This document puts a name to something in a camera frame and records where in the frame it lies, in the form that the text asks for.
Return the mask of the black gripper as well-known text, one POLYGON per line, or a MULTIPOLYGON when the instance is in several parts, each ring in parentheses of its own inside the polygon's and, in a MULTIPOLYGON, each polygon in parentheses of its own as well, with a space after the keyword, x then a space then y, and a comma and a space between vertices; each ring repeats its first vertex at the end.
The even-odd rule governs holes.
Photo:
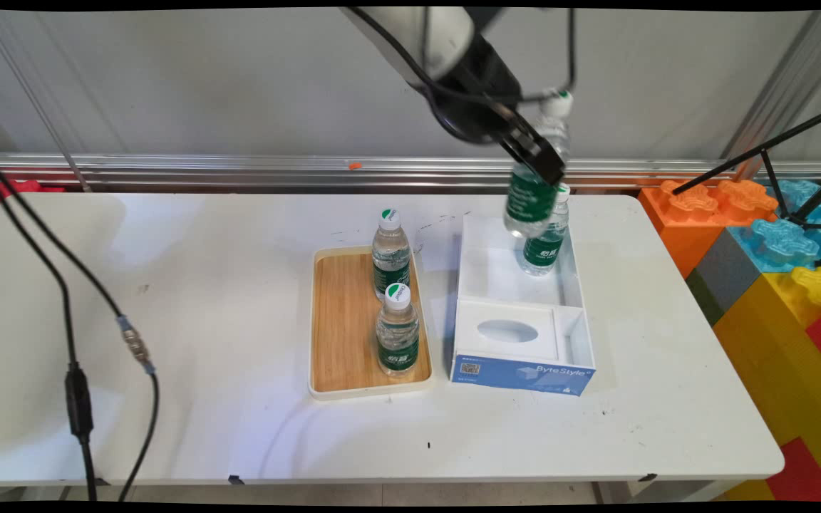
POLYGON ((465 54, 430 91, 430 111, 450 136, 470 144, 498 144, 545 184, 566 174, 561 156, 567 108, 541 107, 537 125, 516 113, 521 85, 491 43, 473 33, 465 54))

